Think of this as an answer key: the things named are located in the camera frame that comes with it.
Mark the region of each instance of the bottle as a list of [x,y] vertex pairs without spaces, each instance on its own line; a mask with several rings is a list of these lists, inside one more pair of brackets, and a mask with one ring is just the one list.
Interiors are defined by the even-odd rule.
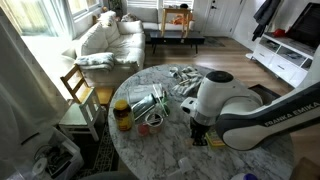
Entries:
[[132,109],[126,100],[120,99],[115,103],[113,114],[120,131],[128,131],[131,129],[133,114]]
[[231,178],[231,180],[258,180],[258,178],[250,173],[240,173]]

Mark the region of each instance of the black cloth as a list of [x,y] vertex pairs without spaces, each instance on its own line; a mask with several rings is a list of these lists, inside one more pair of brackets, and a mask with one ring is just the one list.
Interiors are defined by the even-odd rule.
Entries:
[[266,26],[270,23],[274,13],[276,12],[281,0],[266,0],[259,10],[254,14],[253,18],[259,24],[253,32],[252,41],[257,37],[261,37]]

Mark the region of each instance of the marble table top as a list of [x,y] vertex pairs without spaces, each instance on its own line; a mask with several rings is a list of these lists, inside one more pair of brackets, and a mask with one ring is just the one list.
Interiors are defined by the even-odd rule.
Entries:
[[[180,109],[186,98],[172,88],[177,80],[169,74],[169,67],[179,70],[195,67],[202,75],[212,69],[195,65],[167,64],[144,69],[127,79],[115,92],[108,115],[109,130],[114,146],[128,168],[139,179],[166,179],[179,169],[178,160],[188,157],[193,171],[184,174],[184,179],[231,179],[238,173],[253,173],[259,179],[289,179],[293,169],[293,145],[289,135],[275,138],[250,151],[237,151],[227,146],[212,149],[210,146],[187,146],[190,137],[189,116]],[[127,89],[140,84],[161,83],[168,92],[170,115],[165,118],[162,131],[141,137],[136,126],[122,132],[113,116],[114,104],[126,99]]]

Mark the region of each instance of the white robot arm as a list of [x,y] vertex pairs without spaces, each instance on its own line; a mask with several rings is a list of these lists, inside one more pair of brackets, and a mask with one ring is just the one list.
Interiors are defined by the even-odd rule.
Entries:
[[259,95],[229,73],[213,71],[204,78],[197,99],[187,98],[181,108],[196,122],[196,129],[214,125],[229,147],[253,149],[270,137],[320,122],[319,61],[320,47],[299,87],[269,105],[263,106]]

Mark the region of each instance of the wooden floor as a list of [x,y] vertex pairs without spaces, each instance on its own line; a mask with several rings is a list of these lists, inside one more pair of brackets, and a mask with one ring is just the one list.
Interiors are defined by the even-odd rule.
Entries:
[[[196,64],[216,70],[223,70],[247,84],[249,87],[261,84],[270,90],[284,95],[292,90],[288,84],[278,79],[256,61],[245,57],[249,49],[230,38],[218,38],[225,47],[199,46],[198,54],[190,46],[158,45],[152,54],[151,45],[146,45],[145,68],[161,64]],[[320,125],[291,133],[294,144],[295,163],[301,157],[308,157],[320,165]],[[127,170],[119,163],[119,171]]]

